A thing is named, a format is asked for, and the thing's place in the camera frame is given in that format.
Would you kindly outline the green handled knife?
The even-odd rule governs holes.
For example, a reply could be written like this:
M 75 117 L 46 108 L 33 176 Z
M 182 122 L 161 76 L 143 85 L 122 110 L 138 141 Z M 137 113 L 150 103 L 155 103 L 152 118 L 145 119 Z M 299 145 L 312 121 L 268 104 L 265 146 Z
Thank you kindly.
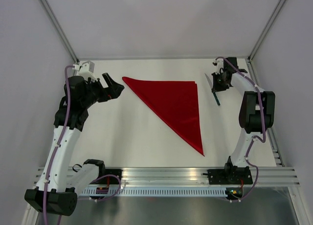
M 211 79 L 209 78 L 209 76 L 206 73 L 205 73 L 205 77 L 206 77 L 206 79 L 207 79 L 207 81 L 208 81 L 208 83 L 210 85 L 211 92 L 212 92 L 212 94 L 213 94 L 213 96 L 215 98 L 215 101 L 216 101 L 217 105 L 220 106 L 221 104 L 220 104 L 220 101 L 219 101 L 219 99 L 218 99 L 218 97 L 216 95 L 216 92 L 213 91 L 213 83 L 212 83 Z

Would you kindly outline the red cloth napkin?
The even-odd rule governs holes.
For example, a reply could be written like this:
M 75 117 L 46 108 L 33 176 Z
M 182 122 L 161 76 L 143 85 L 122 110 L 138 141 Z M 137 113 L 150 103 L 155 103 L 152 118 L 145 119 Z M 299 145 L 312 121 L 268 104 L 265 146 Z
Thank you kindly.
M 122 80 L 169 128 L 204 156 L 196 82 L 147 81 L 130 77 Z

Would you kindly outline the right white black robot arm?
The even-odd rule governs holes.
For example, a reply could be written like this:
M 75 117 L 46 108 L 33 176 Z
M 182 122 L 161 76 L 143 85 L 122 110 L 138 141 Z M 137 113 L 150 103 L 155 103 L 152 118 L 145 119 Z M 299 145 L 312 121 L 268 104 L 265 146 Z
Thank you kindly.
M 239 111 L 240 136 L 233 153 L 223 169 L 207 171 L 210 185 L 252 185 L 251 168 L 258 167 L 249 161 L 249 153 L 256 140 L 266 141 L 266 131 L 274 123 L 275 93 L 259 87 L 245 69 L 238 67 L 235 57 L 217 57 L 213 65 L 211 91 L 217 93 L 235 88 L 242 95 Z

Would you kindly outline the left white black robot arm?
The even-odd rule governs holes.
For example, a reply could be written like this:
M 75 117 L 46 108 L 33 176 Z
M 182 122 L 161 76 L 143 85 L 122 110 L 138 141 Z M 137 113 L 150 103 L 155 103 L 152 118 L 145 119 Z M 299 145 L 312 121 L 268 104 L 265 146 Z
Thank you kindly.
M 79 195 L 89 184 L 101 184 L 111 177 L 104 161 L 98 159 L 87 159 L 73 177 L 67 177 L 74 147 L 89 116 L 88 109 L 95 103 L 117 99 L 124 89 L 108 73 L 102 76 L 108 85 L 106 88 L 99 79 L 79 75 L 66 78 L 65 95 L 55 113 L 53 141 L 44 170 L 35 188 L 27 189 L 24 195 L 45 219 L 48 214 L 70 216 Z

